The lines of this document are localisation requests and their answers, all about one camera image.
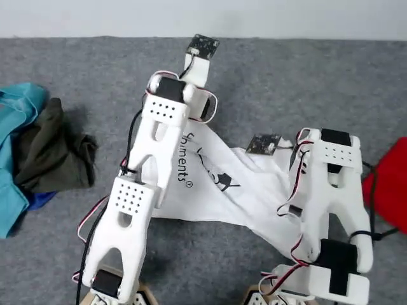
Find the white cloth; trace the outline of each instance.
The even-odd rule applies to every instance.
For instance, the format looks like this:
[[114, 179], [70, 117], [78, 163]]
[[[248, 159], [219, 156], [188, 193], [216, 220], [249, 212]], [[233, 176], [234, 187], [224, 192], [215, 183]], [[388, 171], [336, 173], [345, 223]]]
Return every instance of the white cloth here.
[[[159, 128], [156, 137], [164, 132]], [[277, 149], [273, 156], [230, 149], [207, 125], [189, 121], [167, 195], [153, 217], [246, 226], [289, 257], [300, 228], [290, 217], [278, 217], [276, 209], [289, 196], [290, 155], [289, 149]], [[142, 179], [156, 176], [150, 158], [143, 164]]]

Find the black printed graphic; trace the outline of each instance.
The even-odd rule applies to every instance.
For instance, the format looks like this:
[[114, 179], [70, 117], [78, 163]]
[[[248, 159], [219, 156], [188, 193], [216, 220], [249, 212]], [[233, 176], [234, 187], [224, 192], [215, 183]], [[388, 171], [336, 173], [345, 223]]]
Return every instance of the black printed graphic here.
[[205, 156], [202, 156], [199, 152], [202, 150], [202, 147], [197, 150], [197, 154], [201, 160], [203, 167], [208, 172], [209, 176], [214, 181], [215, 185], [222, 191], [226, 191], [229, 187], [237, 187], [240, 184], [237, 184], [236, 181], [233, 181], [227, 173], [220, 170], [218, 167], [214, 166], [211, 162], [204, 162], [206, 159]]

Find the red cloth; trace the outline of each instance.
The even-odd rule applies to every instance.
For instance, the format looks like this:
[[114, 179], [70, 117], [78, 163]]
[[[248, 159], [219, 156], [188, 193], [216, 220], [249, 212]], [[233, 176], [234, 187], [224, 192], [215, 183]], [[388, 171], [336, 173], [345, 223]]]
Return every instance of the red cloth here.
[[[376, 167], [375, 210], [387, 222], [407, 233], [407, 137], [397, 143]], [[373, 173], [362, 183], [363, 198], [370, 205]]]

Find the white wall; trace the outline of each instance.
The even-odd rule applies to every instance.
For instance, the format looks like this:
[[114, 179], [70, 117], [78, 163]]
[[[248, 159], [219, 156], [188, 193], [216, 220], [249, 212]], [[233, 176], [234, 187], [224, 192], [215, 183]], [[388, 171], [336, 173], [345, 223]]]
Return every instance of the white wall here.
[[0, 0], [0, 37], [407, 40], [406, 13], [407, 0]]

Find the black cable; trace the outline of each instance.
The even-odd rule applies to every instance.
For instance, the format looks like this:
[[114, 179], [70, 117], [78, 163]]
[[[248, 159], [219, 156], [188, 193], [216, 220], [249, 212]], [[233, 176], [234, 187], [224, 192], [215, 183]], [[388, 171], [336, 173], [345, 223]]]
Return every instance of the black cable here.
[[104, 305], [107, 305], [106, 301], [104, 299], [102, 299], [101, 297], [99, 297], [98, 295], [96, 295], [97, 298], [99, 299], [99, 301], [102, 301], [104, 303]]
[[137, 111], [137, 113], [133, 117], [133, 120], [132, 120], [132, 122], [130, 124], [130, 129], [128, 130], [127, 151], [126, 151], [125, 164], [121, 166], [121, 170], [122, 170], [122, 172], [124, 174], [126, 174], [129, 171], [129, 169], [128, 169], [128, 159], [130, 158], [130, 150], [131, 150], [131, 145], [132, 145], [133, 129], [134, 129], [135, 121], [140, 116], [141, 112], [142, 112], [142, 108], [139, 111]]
[[362, 161], [362, 164], [366, 166], [367, 168], [370, 169], [370, 171], [373, 173], [373, 182], [370, 188], [370, 195], [369, 195], [369, 201], [370, 201], [370, 211], [369, 211], [369, 219], [370, 219], [370, 232], [372, 236], [375, 235], [375, 230], [376, 230], [376, 213], [375, 213], [375, 191], [376, 191], [376, 185], [377, 185], [377, 171], [376, 168], [365, 161]]
[[351, 242], [352, 238], [355, 237], [356, 235], [364, 234], [364, 235], [369, 235], [372, 240], [372, 244], [375, 244], [375, 241], [380, 241], [383, 238], [397, 233], [399, 231], [398, 228], [393, 228], [388, 231], [382, 232], [382, 233], [376, 233], [376, 213], [375, 213], [375, 191], [376, 191], [376, 186], [377, 186], [377, 171], [376, 168], [371, 165], [368, 162], [362, 161], [362, 164], [370, 169], [370, 171], [373, 174], [373, 182], [372, 186], [370, 189], [370, 195], [369, 195], [369, 201], [370, 201], [370, 211], [369, 211], [369, 218], [370, 218], [370, 232], [365, 231], [365, 230], [360, 230], [353, 232], [348, 239], [348, 242]]
[[92, 236], [96, 230], [97, 224], [100, 222], [104, 212], [106, 211], [106, 208], [107, 208], [107, 204], [103, 207], [103, 209], [100, 211], [100, 213], [96, 217], [95, 222], [92, 224], [92, 226], [89, 230], [88, 238], [86, 239], [85, 247], [84, 247], [83, 253], [82, 253], [81, 267], [79, 269], [78, 286], [76, 288], [76, 303], [75, 303], [76, 305], [79, 305], [80, 299], [81, 299], [82, 276], [83, 276], [83, 270], [85, 269], [86, 255], [89, 250], [90, 240], [92, 239]]
[[189, 64], [189, 65], [187, 66], [187, 68], [186, 68], [185, 70], [183, 70], [182, 73], [179, 75], [179, 79], [182, 79], [182, 78], [183, 78], [185, 75], [187, 75], [187, 73], [189, 73], [190, 70], [192, 69], [193, 62], [195, 61], [195, 55], [192, 54], [191, 56], [192, 56], [192, 58], [191, 58], [190, 64]]

